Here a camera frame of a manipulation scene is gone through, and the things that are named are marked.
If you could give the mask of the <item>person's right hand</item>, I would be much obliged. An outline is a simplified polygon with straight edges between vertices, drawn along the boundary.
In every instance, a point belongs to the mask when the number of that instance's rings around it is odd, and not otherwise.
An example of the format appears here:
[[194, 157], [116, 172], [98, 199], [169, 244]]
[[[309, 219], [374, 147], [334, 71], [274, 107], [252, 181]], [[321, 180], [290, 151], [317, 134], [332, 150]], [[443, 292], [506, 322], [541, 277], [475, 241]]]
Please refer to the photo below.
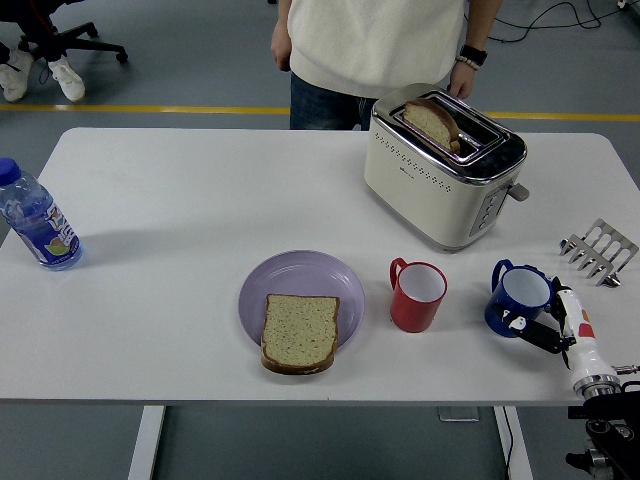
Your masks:
[[290, 57], [292, 52], [291, 38], [285, 21], [278, 20], [271, 38], [271, 53], [276, 67], [282, 72], [291, 70]]

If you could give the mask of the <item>person's left hand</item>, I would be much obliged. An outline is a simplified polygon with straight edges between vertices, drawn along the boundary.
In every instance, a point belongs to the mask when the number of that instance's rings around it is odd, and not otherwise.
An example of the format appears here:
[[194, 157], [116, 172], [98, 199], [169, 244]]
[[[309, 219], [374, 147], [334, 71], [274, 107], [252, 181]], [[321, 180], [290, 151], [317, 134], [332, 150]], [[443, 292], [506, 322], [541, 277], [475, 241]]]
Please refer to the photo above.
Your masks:
[[473, 67], [456, 62], [450, 73], [448, 93], [462, 100], [467, 99], [473, 90], [475, 74], [476, 70]]

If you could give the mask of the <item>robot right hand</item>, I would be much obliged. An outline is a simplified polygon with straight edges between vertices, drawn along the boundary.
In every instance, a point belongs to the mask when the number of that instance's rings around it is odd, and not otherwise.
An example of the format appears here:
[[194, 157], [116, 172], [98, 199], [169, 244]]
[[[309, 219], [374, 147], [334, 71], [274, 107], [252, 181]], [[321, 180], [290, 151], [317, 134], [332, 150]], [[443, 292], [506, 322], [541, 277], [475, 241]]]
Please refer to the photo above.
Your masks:
[[620, 380], [598, 351], [589, 316], [577, 296], [559, 278], [551, 282], [554, 296], [546, 311], [558, 321], [557, 330], [497, 305], [493, 311], [516, 337], [552, 354], [560, 354], [571, 371], [570, 383], [584, 400], [619, 393]]

